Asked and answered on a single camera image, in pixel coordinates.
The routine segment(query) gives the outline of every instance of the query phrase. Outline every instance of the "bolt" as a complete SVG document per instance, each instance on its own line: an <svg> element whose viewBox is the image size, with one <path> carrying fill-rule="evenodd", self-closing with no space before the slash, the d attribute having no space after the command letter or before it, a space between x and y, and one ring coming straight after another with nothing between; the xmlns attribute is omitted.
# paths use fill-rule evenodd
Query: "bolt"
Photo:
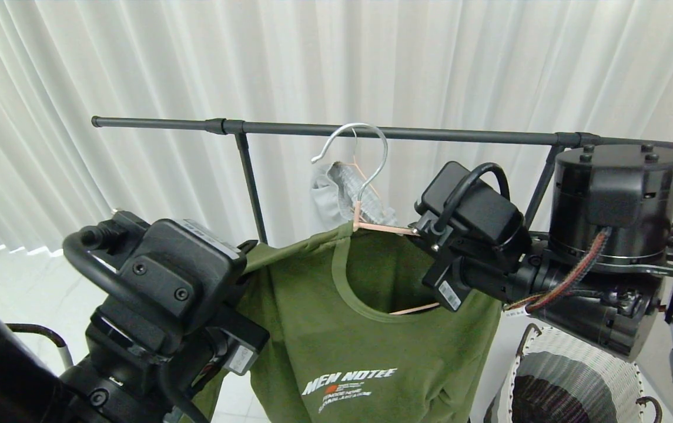
<svg viewBox="0 0 673 423"><path fill-rule="evenodd" d="M135 263L132 265L132 271L135 275L145 275L148 269L143 263Z"/></svg>
<svg viewBox="0 0 673 423"><path fill-rule="evenodd" d="M177 291L175 291L175 300L177 301L187 300L189 296L189 292L183 287L177 288Z"/></svg>
<svg viewBox="0 0 673 423"><path fill-rule="evenodd" d="M100 407L109 399L109 392L106 389L96 389L88 399L94 407Z"/></svg>

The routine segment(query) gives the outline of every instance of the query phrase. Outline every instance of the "metal hook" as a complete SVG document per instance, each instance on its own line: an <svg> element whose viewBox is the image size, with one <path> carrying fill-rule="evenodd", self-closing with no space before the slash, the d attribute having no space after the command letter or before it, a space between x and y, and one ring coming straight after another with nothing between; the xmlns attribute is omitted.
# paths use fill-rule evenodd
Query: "metal hook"
<svg viewBox="0 0 673 423"><path fill-rule="evenodd" d="M383 142L383 145L384 145L384 154L383 154L383 158L381 159L381 166L379 166L379 168L377 168L376 171L373 172L373 174L371 174L370 177L368 177L368 179L365 181L365 183L362 184L362 186L360 186L360 191L357 193L357 201L362 201L363 200L363 193L365 192L365 189L368 187L368 185L370 185L372 180L376 179L376 176L378 176L379 173L381 173L384 166L386 165L386 161L388 161L388 140L386 139L386 135L383 133L383 131L381 131L380 128L378 128L377 126L371 125L370 123L360 123L360 122L347 123L346 125L341 126L339 129L336 129L336 131L334 131L333 134L331 134L331 136L329 136L329 139L326 140L326 144L323 145L323 150L320 151L319 155L310 159L310 162L315 163L318 160L322 159L323 156L326 155L326 151L331 146L331 142L333 142L336 137L340 136L340 134L342 132L346 131L347 129L352 129L352 128L371 129L372 132L375 132L379 136L379 138L381 139L381 141Z"/></svg>

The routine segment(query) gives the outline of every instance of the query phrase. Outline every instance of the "white curtain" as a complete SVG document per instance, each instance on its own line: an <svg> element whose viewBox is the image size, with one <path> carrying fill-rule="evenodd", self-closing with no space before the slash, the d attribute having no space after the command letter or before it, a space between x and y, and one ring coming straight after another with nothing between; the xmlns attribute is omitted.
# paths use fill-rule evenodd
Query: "white curtain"
<svg viewBox="0 0 673 423"><path fill-rule="evenodd" d="M53 251L117 208L256 238L233 137L92 115L673 141L673 2L0 2L0 244ZM318 230L323 141L250 136L275 246ZM348 159L337 144L329 160ZM377 166L379 144L357 152ZM376 188L408 223L446 161L492 160L524 210L546 152L392 141Z"/></svg>

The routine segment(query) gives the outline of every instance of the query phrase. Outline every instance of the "olive green shirt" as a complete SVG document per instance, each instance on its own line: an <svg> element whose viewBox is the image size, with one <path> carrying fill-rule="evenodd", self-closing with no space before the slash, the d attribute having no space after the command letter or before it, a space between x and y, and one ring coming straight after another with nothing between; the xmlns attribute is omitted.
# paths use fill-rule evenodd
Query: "olive green shirt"
<svg viewBox="0 0 673 423"><path fill-rule="evenodd" d="M250 380L272 423L466 423L500 303L474 291L457 313L388 314L434 301L420 284L431 263L352 223L248 254L237 310L271 333ZM223 376L194 399L209 419Z"/></svg>

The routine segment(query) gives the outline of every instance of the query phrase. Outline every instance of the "woven basket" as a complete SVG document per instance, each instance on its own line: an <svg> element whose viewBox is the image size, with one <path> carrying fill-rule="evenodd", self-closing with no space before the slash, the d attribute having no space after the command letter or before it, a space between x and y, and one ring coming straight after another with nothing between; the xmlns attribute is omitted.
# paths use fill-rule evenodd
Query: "woven basket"
<svg viewBox="0 0 673 423"><path fill-rule="evenodd" d="M554 327L530 325L489 423L642 423L639 368Z"/></svg>

